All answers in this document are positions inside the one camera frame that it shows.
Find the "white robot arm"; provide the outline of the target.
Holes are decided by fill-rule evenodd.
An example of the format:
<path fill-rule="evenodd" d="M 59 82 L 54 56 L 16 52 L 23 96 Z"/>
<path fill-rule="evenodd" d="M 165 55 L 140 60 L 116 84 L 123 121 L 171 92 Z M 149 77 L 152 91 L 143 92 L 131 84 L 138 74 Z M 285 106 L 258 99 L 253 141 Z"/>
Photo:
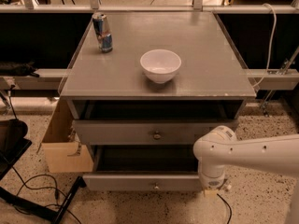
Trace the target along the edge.
<path fill-rule="evenodd" d="M 203 189 L 218 189 L 226 165 L 299 178 L 299 134 L 238 141 L 235 132 L 218 126 L 193 145 Z"/>

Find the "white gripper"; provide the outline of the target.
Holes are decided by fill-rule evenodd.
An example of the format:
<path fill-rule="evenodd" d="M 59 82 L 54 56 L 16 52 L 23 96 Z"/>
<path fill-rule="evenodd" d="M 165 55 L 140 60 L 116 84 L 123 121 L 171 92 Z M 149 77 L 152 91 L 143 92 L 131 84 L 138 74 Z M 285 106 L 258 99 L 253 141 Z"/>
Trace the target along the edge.
<path fill-rule="evenodd" d="M 217 170 L 215 174 L 205 173 L 201 169 L 198 170 L 199 179 L 204 190 L 204 196 L 206 198 L 216 198 L 218 192 L 215 189 L 219 189 L 225 179 L 225 172 L 223 169 Z"/>

